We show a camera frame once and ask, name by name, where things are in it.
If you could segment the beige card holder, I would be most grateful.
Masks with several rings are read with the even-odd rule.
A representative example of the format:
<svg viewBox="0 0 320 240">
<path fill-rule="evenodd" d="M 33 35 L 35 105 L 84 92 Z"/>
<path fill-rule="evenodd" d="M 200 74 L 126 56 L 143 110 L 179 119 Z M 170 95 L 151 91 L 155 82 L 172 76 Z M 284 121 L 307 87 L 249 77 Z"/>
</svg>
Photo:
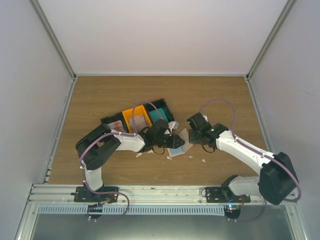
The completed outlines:
<svg viewBox="0 0 320 240">
<path fill-rule="evenodd" d="M 182 140 L 184 140 L 184 145 L 178 147 L 178 148 L 169 148 L 168 154 L 170 158 L 173 158 L 178 155 L 185 154 L 192 146 L 193 144 L 189 142 L 189 132 L 186 128 L 184 128 L 179 134 L 179 137 L 181 137 Z"/>
</svg>

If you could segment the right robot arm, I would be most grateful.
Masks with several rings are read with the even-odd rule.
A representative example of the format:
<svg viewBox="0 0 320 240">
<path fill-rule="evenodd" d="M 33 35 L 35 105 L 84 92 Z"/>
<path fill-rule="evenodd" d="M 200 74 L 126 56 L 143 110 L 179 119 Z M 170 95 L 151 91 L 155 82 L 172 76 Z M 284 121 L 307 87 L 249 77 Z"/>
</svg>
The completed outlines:
<svg viewBox="0 0 320 240">
<path fill-rule="evenodd" d="M 290 157 L 265 151 L 235 135 L 226 126 L 211 125 L 200 113 L 187 119 L 190 125 L 189 142 L 226 152 L 237 158 L 257 173 L 257 176 L 233 175 L 221 185 L 221 196 L 228 203 L 239 196 L 262 197 L 273 205 L 288 200 L 294 189 L 299 189 L 299 180 Z"/>
</svg>

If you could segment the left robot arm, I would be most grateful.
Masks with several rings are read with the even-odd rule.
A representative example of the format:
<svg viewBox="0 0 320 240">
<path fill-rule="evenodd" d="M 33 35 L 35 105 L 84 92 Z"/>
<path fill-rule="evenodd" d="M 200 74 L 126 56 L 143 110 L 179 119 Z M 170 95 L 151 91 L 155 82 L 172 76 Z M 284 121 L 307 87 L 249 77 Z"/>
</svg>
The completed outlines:
<svg viewBox="0 0 320 240">
<path fill-rule="evenodd" d="M 155 146 L 162 149 L 177 149 L 185 144 L 173 131 L 179 124 L 158 119 L 151 127 L 146 126 L 135 133 L 120 132 L 101 124 L 79 140 L 75 149 L 80 167 L 84 171 L 86 197 L 98 202 L 103 197 L 102 166 L 116 151 L 144 153 Z"/>
</svg>

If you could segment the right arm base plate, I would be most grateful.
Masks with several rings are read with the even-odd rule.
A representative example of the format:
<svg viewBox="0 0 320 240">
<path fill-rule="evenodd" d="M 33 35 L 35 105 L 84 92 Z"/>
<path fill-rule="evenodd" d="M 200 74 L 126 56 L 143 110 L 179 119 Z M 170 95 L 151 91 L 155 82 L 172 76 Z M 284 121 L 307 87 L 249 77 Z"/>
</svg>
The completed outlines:
<svg viewBox="0 0 320 240">
<path fill-rule="evenodd" d="M 229 187 L 204 187 L 200 190 L 200 195 L 206 198 L 207 203 L 250 203 L 251 198 L 247 195 L 235 195 Z"/>
</svg>

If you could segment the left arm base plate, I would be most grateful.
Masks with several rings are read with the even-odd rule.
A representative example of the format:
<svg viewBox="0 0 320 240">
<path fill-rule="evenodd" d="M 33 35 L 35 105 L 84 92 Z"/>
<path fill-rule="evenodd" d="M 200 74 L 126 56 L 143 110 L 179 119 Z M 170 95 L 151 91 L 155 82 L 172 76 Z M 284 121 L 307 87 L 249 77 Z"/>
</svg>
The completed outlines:
<svg viewBox="0 0 320 240">
<path fill-rule="evenodd" d="M 74 196 L 74 202 L 76 203 L 116 203 L 118 200 L 119 188 L 116 186 L 102 186 L 97 192 L 111 192 L 108 194 L 96 194 L 91 192 L 87 186 L 78 186 L 75 192 L 71 192 L 70 195 Z"/>
</svg>

